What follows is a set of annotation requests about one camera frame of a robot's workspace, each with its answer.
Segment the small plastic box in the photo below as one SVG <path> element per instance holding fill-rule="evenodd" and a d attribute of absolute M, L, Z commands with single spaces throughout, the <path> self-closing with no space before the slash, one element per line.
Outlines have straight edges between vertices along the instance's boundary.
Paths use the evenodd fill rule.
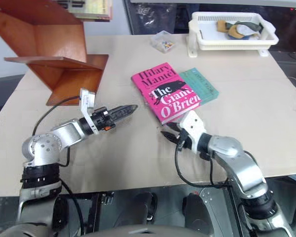
<path fill-rule="evenodd" d="M 166 31 L 161 31 L 150 38 L 151 46 L 158 49 L 160 52 L 167 53 L 175 46 L 172 34 Z"/>

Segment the wooden stand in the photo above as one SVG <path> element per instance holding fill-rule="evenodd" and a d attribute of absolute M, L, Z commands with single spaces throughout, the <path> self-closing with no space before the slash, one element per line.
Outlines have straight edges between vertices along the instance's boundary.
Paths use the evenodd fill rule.
<path fill-rule="evenodd" d="M 83 23 L 52 0 L 0 0 L 0 36 L 53 92 L 47 105 L 96 92 L 108 55 L 87 55 Z M 78 105 L 72 100 L 63 105 Z"/>

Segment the table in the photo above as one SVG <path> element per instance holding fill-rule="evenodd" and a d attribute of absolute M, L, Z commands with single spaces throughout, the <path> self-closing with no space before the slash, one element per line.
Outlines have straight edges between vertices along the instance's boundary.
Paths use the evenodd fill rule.
<path fill-rule="evenodd" d="M 196 67 L 220 92 L 196 109 L 210 134 L 232 136 L 257 159 L 266 177 L 296 174 L 296 89 L 272 56 L 257 51 L 202 51 L 187 56 L 185 35 L 175 35 L 173 51 L 162 54 L 149 36 L 103 36 L 86 39 L 89 54 L 109 54 L 96 95 L 96 106 L 109 109 L 137 104 L 133 115 L 116 129 L 92 135 L 72 146 L 69 167 L 61 177 L 74 193 L 180 184 L 174 165 L 175 145 L 161 134 L 154 117 L 130 77 L 168 62 L 178 72 Z M 0 113 L 0 196 L 17 196 L 21 183 L 21 146 L 49 107 L 51 91 L 28 71 Z M 37 133 L 73 118 L 79 107 L 59 107 L 44 119 Z M 66 152 L 61 162 L 65 162 Z M 209 163 L 190 151 L 179 155 L 183 175 L 209 182 Z M 215 162 L 214 181 L 225 179 Z"/>

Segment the floor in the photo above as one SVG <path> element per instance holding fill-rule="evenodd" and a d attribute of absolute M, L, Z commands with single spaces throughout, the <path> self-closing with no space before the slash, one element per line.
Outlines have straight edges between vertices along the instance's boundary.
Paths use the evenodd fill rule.
<path fill-rule="evenodd" d="M 279 66 L 289 77 L 296 87 L 296 54 L 286 52 L 271 52 Z M 10 94 L 13 92 L 21 76 L 0 79 L 0 106 L 4 105 Z M 296 206 L 296 186 L 284 182 L 281 179 L 269 179 L 270 188 L 275 193 L 277 202 L 281 205 L 285 216 L 291 222 Z M 154 192 L 158 196 L 158 209 L 155 216 L 155 225 L 184 226 L 182 214 L 182 199 L 190 192 L 198 191 L 206 203 L 213 221 L 216 237 L 238 237 L 241 234 L 237 229 L 236 218 L 233 214 L 231 200 L 226 190 L 205 188 L 196 190 L 188 185 L 177 185 L 171 187 L 156 187 L 150 189 L 136 189 L 115 191 L 113 202 L 110 205 L 103 205 L 100 217 L 100 230 L 111 228 L 124 205 L 134 195 L 140 192 Z M 18 197 L 0 198 L 0 230 L 13 225 L 16 217 Z M 70 217 L 69 224 L 59 234 L 60 237 L 74 237 L 78 233 L 77 214 L 74 205 L 69 200 Z M 90 200 L 79 199 L 84 219 L 87 220 L 88 211 L 91 206 Z"/>

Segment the yellow object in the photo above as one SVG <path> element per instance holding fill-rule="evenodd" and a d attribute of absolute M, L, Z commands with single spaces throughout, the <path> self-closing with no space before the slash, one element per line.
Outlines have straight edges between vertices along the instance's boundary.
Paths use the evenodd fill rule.
<path fill-rule="evenodd" d="M 227 33 L 228 29 L 226 28 L 226 21 L 224 20 L 218 20 L 217 21 L 217 31 Z"/>
<path fill-rule="evenodd" d="M 244 35 L 237 32 L 237 25 L 233 25 L 232 27 L 230 27 L 228 34 L 237 39 L 242 39 L 244 37 Z"/>

